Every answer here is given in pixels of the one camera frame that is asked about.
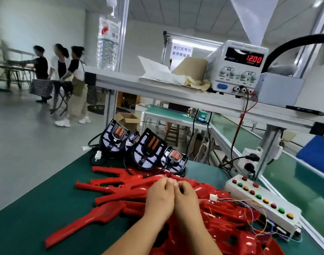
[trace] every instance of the digital display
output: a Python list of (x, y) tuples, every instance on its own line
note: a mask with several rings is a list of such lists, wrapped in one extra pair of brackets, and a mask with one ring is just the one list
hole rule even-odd
[(264, 58), (263, 54), (254, 53), (246, 50), (235, 49), (228, 47), (225, 60), (231, 61), (238, 64), (246, 64), (255, 67), (260, 67), (262, 60)]

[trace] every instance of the green work surface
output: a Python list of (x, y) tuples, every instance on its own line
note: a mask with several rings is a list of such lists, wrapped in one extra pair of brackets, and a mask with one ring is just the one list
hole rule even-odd
[(183, 120), (183, 121), (187, 121), (187, 122), (193, 122), (193, 118), (188, 117), (187, 113), (183, 113), (183, 112), (179, 112), (179, 111), (175, 111), (175, 110), (171, 110), (165, 107), (160, 107), (160, 106), (151, 106), (149, 107), (147, 110), (145, 110), (145, 113), (152, 113), (152, 114), (156, 114), (156, 115), (160, 115), (160, 116), (164, 116), (164, 117), (170, 117), (176, 120)]
[[(214, 114), (211, 124), (228, 141), (233, 141), (237, 128), (234, 122)], [(242, 153), (244, 148), (256, 149), (260, 141), (253, 133), (241, 128), (234, 146)], [(299, 207), (303, 217), (324, 237), (324, 179), (284, 152), (266, 167), (263, 176), (289, 202)]]
[[(20, 254), (74, 254), (100, 255), (119, 239), (136, 219), (116, 217), (111, 222), (91, 224), (67, 239), (44, 250), (44, 240), (57, 230), (86, 215), (100, 193), (74, 189), (77, 180), (103, 178), (92, 173), (88, 158), (90, 152), (47, 179), (36, 188), (0, 211), (0, 255)], [(122, 167), (118, 161), (108, 161), (105, 166)], [(187, 177), (224, 188), (228, 176), (219, 168), (189, 161)], [(320, 249), (306, 234), (303, 242), (289, 243), (279, 240), (285, 254), (317, 255)]]

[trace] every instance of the cardboard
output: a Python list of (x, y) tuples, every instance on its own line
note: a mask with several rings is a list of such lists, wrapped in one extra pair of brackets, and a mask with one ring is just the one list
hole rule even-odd
[(137, 130), (137, 126), (140, 123), (140, 119), (132, 113), (117, 113), (115, 115), (115, 120), (132, 133)]
[(206, 73), (208, 61), (203, 58), (186, 57), (173, 70), (172, 74), (186, 75), (191, 77), (194, 81), (203, 81)]

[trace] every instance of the blue switch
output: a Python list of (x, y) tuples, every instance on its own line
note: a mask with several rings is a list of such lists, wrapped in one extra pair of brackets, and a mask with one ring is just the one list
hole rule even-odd
[(218, 88), (218, 89), (227, 89), (227, 88), (228, 88), (228, 85), (226, 85), (226, 84), (222, 84), (222, 83), (219, 83), (219, 84), (217, 85), (217, 88)]

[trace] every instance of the hand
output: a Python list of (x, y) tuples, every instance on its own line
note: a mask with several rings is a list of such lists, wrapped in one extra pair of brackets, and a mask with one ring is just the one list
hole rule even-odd
[(176, 180), (163, 177), (149, 188), (144, 217), (157, 220), (163, 226), (174, 210), (174, 185)]
[(174, 194), (174, 211), (181, 225), (189, 230), (194, 225), (203, 224), (199, 199), (190, 183), (179, 181), (178, 185), (174, 186)]

